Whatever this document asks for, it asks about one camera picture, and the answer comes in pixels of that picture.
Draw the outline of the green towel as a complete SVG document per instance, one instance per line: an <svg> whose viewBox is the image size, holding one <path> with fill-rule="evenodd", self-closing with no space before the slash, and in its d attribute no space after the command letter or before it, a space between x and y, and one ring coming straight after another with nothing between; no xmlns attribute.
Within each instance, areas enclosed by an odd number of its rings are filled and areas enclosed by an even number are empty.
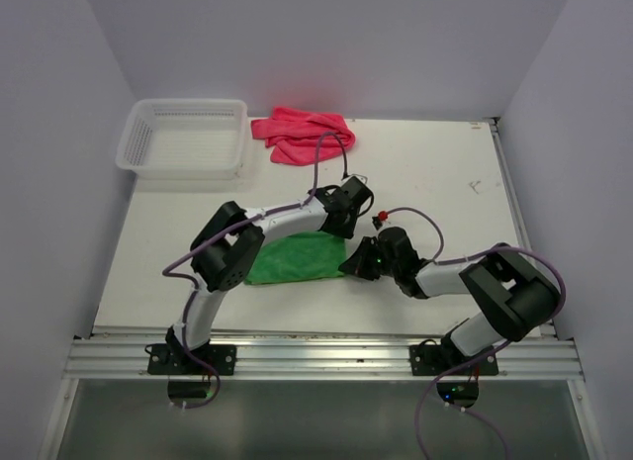
<svg viewBox="0 0 633 460"><path fill-rule="evenodd" d="M251 286L341 277L345 240L324 232L303 232L268 243L257 254L244 283Z"/></svg>

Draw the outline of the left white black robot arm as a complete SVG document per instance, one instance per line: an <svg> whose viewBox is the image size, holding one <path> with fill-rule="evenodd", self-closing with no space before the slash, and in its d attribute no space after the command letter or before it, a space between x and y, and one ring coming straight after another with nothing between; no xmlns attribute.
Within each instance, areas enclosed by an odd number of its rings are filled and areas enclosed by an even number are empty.
<svg viewBox="0 0 633 460"><path fill-rule="evenodd" d="M308 195L278 207L222 204L196 236L190 251L163 269L166 278L186 279L191 291L182 315L167 331L170 360L183 373L199 371L212 324L228 291L241 284L260 250L287 236L319 231L349 239L363 206L374 194L357 176L341 185L314 187Z"/></svg>

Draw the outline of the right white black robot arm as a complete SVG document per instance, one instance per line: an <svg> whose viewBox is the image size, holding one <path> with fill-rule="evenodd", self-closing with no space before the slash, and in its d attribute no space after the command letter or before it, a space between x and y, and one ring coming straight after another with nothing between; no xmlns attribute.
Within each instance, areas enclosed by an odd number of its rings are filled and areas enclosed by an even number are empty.
<svg viewBox="0 0 633 460"><path fill-rule="evenodd" d="M517 342L558 312L563 284L552 283L528 260L531 256L499 243L471 257L434 261L418 256L404 229L389 228L364 237L338 270L368 281L390 277L406 296L419 300L471 296L479 312L440 341L442 365L459 374L494 344Z"/></svg>

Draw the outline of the pink towel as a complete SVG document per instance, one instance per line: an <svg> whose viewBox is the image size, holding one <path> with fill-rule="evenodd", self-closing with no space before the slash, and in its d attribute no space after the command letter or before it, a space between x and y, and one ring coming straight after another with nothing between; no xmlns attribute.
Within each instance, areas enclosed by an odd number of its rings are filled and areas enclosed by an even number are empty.
<svg viewBox="0 0 633 460"><path fill-rule="evenodd" d="M334 137L326 136L321 143L319 161L342 155L338 138L346 150L356 142L356 135L341 115L288 107L275 107L268 118L254 119L250 128L252 137L271 149L271 162L292 166L313 164L318 140L325 133L333 133Z"/></svg>

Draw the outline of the white plastic basket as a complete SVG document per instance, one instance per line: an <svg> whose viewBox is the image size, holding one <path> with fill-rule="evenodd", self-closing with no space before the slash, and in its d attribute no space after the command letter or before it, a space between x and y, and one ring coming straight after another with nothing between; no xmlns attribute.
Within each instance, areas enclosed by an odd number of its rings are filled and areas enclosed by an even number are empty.
<svg viewBox="0 0 633 460"><path fill-rule="evenodd" d="M241 100L140 100L128 115L115 162L143 179L230 180L242 164L246 130Z"/></svg>

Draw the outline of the aluminium mounting rail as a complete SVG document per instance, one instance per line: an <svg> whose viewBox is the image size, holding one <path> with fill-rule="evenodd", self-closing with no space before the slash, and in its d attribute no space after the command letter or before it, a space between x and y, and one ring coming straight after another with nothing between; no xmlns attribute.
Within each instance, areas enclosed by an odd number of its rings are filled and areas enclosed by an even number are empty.
<svg viewBox="0 0 633 460"><path fill-rule="evenodd" d="M66 379L148 378L146 347L157 332L103 332L75 340ZM418 337L324 333L219 331L213 344L236 349L233 380L404 381L412 376L408 350ZM584 376L576 346L554 337L527 338L497 354L499 381L577 381Z"/></svg>

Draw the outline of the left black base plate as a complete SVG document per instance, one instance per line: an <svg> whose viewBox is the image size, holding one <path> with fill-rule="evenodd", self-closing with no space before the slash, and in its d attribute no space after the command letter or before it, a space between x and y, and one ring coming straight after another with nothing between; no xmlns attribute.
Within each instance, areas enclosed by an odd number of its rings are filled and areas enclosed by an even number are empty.
<svg viewBox="0 0 633 460"><path fill-rule="evenodd" d="M145 347L149 356L146 372L149 375L197 376L206 369L185 356L180 361L166 344L155 343ZM201 352L203 360L215 368L220 376L231 376L236 362L236 346L231 344L210 344Z"/></svg>

